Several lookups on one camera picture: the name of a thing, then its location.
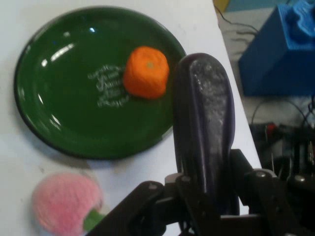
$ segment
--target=orange toy fruit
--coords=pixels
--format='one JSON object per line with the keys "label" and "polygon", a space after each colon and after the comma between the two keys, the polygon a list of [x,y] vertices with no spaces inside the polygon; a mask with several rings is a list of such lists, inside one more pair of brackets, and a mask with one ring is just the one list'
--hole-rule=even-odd
{"label": "orange toy fruit", "polygon": [[164,54],[157,49],[141,46],[131,53],[123,82],[132,95],[154,99],[165,94],[168,74]]}

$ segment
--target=blue foam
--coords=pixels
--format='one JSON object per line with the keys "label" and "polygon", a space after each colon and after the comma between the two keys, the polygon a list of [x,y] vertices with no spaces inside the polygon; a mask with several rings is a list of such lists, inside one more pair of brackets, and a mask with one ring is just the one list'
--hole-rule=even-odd
{"label": "blue foam", "polygon": [[315,93],[315,4],[281,4],[239,60],[245,95]]}

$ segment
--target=black cable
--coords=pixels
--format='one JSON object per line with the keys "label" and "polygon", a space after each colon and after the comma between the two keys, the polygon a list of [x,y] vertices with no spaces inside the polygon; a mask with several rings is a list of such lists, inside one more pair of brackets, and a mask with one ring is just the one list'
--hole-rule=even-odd
{"label": "black cable", "polygon": [[237,22],[231,22],[229,21],[228,19],[226,19],[222,12],[220,11],[220,9],[215,6],[216,10],[218,11],[218,13],[221,15],[222,19],[224,19],[226,22],[228,22],[229,24],[231,25],[237,25],[237,26],[245,26],[245,27],[249,27],[249,28],[252,28],[254,31],[256,31],[257,33],[259,32],[254,26],[251,26],[251,25],[247,25],[247,24],[243,24],[243,23],[237,23]]}
{"label": "black cable", "polygon": [[275,100],[287,102],[287,103],[291,104],[292,106],[294,106],[294,107],[299,111],[299,113],[303,116],[303,124],[306,123],[308,126],[311,126],[311,125],[308,123],[307,117],[304,115],[304,113],[302,112],[302,110],[301,110],[297,105],[295,105],[293,102],[291,102],[290,100],[284,99],[284,98],[282,98],[282,99],[280,99],[280,100],[274,99],[274,98],[268,98],[268,99],[263,100],[262,102],[260,102],[260,103],[256,106],[256,108],[255,108],[255,110],[254,110],[254,113],[253,113],[253,115],[252,115],[251,124],[254,123],[254,118],[255,118],[255,116],[256,116],[256,113],[257,113],[259,107],[261,107],[261,105],[263,105],[263,104],[265,104],[265,103],[267,103],[267,102],[272,102],[272,101],[275,101]]}
{"label": "black cable", "polygon": [[313,116],[315,116],[313,110],[315,109],[315,94],[312,95],[311,98],[311,102],[307,105],[309,111],[306,113],[303,122],[301,124],[301,127],[304,127],[305,122],[307,122],[308,117],[310,116],[310,114],[312,114]]}

